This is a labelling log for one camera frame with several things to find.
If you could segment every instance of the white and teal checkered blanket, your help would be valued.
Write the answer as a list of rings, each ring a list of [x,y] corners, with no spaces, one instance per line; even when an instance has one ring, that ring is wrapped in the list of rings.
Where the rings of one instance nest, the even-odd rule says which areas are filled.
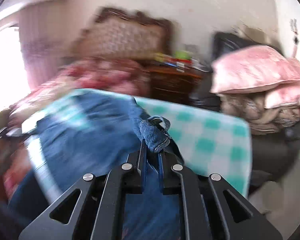
[[[87,128],[80,109],[74,105],[72,97],[87,91],[109,95],[110,97],[130,98],[128,95],[93,89],[74,90],[37,112],[23,125],[33,126],[47,114],[59,116],[78,128]],[[207,111],[195,107],[174,104],[149,98],[135,97],[136,102],[149,115],[160,115],[171,123],[169,134],[177,143],[186,166],[195,173],[208,176],[220,174],[243,196],[247,196],[252,166],[251,135],[248,124],[240,118]],[[29,140],[28,151],[36,170],[36,178],[50,202],[61,195],[58,186],[45,165],[42,153],[38,150],[39,138]]]

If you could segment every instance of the pink curtain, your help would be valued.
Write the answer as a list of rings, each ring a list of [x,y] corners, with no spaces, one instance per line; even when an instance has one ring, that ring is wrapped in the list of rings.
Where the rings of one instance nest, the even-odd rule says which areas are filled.
[[[65,5],[65,0],[54,0],[20,11],[21,52],[31,90],[54,77],[61,65]]]

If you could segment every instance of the wooden cabinet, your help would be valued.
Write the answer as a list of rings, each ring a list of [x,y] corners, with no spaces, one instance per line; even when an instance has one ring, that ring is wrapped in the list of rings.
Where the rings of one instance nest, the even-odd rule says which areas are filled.
[[[200,83],[205,73],[196,69],[179,72],[174,67],[150,65],[145,68],[150,76],[150,97],[188,105],[189,94]]]

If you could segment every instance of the pink pillow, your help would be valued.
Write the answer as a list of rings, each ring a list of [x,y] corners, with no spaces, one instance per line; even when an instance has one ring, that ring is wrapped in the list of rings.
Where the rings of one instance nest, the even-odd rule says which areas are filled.
[[[295,58],[288,61],[300,74],[300,62]],[[265,108],[294,105],[300,106],[300,82],[282,84],[266,93]]]
[[[212,63],[211,93],[246,94],[300,81],[300,75],[275,49],[251,46],[229,53]]]

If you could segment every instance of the patterned blanket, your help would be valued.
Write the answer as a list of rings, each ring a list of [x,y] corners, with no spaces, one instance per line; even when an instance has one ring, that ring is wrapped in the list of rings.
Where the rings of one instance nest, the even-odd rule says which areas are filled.
[[[300,106],[264,108],[265,94],[229,94],[221,96],[221,110],[245,119],[255,135],[280,132],[300,121]]]
[[[87,93],[130,98],[128,95],[102,90],[78,89],[55,101],[26,120],[23,131],[31,130],[37,120],[56,114],[65,122],[80,122],[76,106],[69,102],[75,95]],[[248,124],[236,117],[199,108],[135,97],[150,115],[160,115],[171,123],[169,134],[177,143],[186,165],[197,174],[219,173],[243,196],[247,196],[252,166],[251,136]],[[30,138],[27,149],[36,170],[37,180],[52,203],[61,195],[41,152],[40,139]]]

